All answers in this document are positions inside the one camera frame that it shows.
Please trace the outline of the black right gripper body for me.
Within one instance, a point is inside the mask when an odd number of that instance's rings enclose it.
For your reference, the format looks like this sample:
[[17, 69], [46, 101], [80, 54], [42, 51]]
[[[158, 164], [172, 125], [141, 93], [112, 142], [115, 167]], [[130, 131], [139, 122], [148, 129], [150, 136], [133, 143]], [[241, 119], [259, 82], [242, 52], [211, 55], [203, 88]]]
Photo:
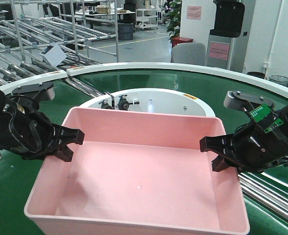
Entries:
[[266, 134], [251, 119], [236, 130], [232, 137], [232, 154], [239, 171], [258, 173], [288, 166], [288, 136], [282, 126]]

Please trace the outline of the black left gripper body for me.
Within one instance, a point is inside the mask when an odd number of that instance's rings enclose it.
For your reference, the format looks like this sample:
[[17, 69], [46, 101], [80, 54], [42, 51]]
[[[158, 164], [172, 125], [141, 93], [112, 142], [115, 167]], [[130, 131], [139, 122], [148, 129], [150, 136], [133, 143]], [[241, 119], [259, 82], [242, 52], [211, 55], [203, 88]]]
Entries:
[[9, 140], [3, 146], [24, 160], [43, 159], [57, 151], [54, 125], [38, 109], [39, 101], [25, 95], [6, 97], [1, 109], [9, 130]]

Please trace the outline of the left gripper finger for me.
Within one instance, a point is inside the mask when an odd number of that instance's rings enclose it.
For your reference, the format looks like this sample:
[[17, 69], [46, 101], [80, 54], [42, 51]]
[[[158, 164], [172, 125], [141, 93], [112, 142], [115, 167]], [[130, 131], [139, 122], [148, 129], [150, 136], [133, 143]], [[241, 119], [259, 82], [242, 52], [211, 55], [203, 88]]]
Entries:
[[52, 139], [55, 145], [83, 144], [84, 133], [80, 129], [72, 129], [57, 124], [53, 124], [53, 127], [54, 134]]
[[73, 151], [67, 145], [53, 145], [46, 149], [47, 155], [56, 156], [64, 162], [71, 162]]

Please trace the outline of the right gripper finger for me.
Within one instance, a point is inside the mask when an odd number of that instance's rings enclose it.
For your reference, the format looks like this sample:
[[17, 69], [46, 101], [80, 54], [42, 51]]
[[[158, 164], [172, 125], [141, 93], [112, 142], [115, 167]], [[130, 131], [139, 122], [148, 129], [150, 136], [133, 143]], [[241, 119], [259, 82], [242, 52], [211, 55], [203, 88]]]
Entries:
[[229, 167], [237, 168], [233, 158], [222, 155], [218, 155], [216, 158], [214, 158], [211, 164], [212, 171], [214, 172], [221, 172]]
[[232, 149], [232, 137], [233, 135], [222, 135], [215, 137], [203, 137], [199, 141], [201, 152], [228, 152]]

